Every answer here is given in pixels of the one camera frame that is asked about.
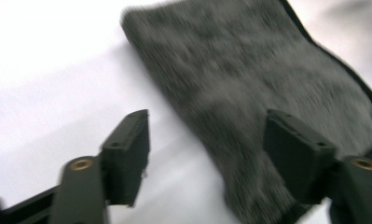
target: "gray felt pad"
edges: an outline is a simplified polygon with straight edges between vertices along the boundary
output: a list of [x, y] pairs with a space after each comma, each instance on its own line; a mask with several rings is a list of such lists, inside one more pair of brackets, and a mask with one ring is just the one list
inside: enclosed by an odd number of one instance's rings
[[294, 201], [263, 151], [267, 109], [302, 119], [340, 158], [372, 147], [371, 101], [300, 33], [281, 1], [188, 0], [130, 9], [122, 22], [210, 153], [242, 223], [294, 223], [309, 208]]

